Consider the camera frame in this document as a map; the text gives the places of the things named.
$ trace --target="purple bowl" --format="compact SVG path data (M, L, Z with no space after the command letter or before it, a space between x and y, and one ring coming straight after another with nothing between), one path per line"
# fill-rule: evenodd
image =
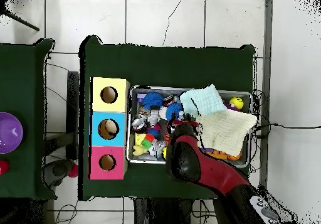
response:
M12 114L0 112L0 154L14 151L23 139L23 126Z

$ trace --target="red toy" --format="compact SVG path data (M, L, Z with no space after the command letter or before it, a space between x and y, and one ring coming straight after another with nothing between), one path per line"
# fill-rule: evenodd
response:
M10 165L7 161L0 161L0 176L4 175L9 167Z
M74 177L77 177L78 176L78 165L77 164L74 164L72 167L71 167L71 171L70 173L68 174L69 177L71 178L74 178Z

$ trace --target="yellow ball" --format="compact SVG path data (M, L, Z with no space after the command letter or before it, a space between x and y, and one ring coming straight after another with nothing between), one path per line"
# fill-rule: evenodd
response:
M234 106L238 109L241 110L244 106L244 102L242 101L241 98L231 98L231 100L229 101L230 104L234 104Z

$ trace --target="yellow block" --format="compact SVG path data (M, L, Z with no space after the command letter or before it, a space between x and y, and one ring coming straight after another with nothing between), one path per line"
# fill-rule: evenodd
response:
M144 138L145 138L146 134L135 134L135 145L140 145Z
M94 112L127 112L127 97L130 84L126 79L119 78L93 78L93 111ZM106 103L102 98L102 90L109 91L115 89L115 100Z

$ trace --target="green tablecloth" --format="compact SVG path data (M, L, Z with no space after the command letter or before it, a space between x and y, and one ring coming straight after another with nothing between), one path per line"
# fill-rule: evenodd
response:
M16 116L24 129L17 149L0 154L0 159L10 164L8 172L0 176L0 197L55 197L41 178L45 148L43 67L52 45L49 39L34 45L0 44L0 112Z
M253 90L255 49L207 47L154 48L135 45L102 45L96 36L80 47L80 87L85 89L84 145L88 145L90 77L125 78L131 85L201 88L213 83L218 90ZM90 196L139 196L212 198L209 190L171 179L163 165L129 163L123 180L88 180L88 146L83 148L80 198Z

